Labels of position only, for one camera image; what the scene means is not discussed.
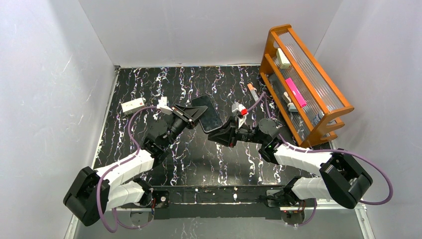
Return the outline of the black screen smartphone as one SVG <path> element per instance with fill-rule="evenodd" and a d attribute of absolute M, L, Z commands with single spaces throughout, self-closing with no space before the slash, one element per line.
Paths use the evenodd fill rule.
<path fill-rule="evenodd" d="M 207 106 L 207 110 L 199 118 L 200 125 L 205 134 L 209 134 L 212 131 L 219 129 L 223 126 L 223 122 L 220 118 L 219 113 L 214 107 L 214 103 L 211 97 L 207 94 L 198 96 L 192 99 L 193 107 Z"/>

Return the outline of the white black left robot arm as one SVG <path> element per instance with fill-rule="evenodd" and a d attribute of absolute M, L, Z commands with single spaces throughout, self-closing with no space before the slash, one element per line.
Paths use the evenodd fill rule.
<path fill-rule="evenodd" d="M 87 166 L 79 171 L 63 204 L 85 226 L 102 221 L 105 228 L 115 233 L 119 220 L 115 209 L 129 203 L 149 203 L 152 187 L 135 176 L 160 165 L 169 154 L 168 148 L 184 129 L 194 129 L 207 106 L 157 106 L 167 115 L 148 124 L 145 139 L 139 144 L 129 132 L 136 151 L 105 167 Z"/>

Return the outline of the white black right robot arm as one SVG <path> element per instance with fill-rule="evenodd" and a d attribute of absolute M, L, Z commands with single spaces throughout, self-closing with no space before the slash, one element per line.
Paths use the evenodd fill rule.
<path fill-rule="evenodd" d="M 279 129 L 269 118 L 255 127 L 238 127 L 230 117 L 208 135 L 210 141 L 234 147 L 238 141 L 260 144 L 258 150 L 266 162 L 295 167 L 315 174 L 315 178 L 295 177 L 282 190 L 282 199 L 297 202 L 306 199 L 334 200 L 347 209 L 354 209 L 373 183 L 372 177 L 353 156 L 339 152 L 317 152 L 282 142 Z"/>

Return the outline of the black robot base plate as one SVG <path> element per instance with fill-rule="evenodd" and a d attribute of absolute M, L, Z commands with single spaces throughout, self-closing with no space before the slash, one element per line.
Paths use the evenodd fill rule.
<path fill-rule="evenodd" d="M 158 186 L 146 192 L 135 212 L 153 210 L 158 220 L 176 218 L 265 218 L 301 224 L 311 201 L 291 202 L 281 186 Z"/>

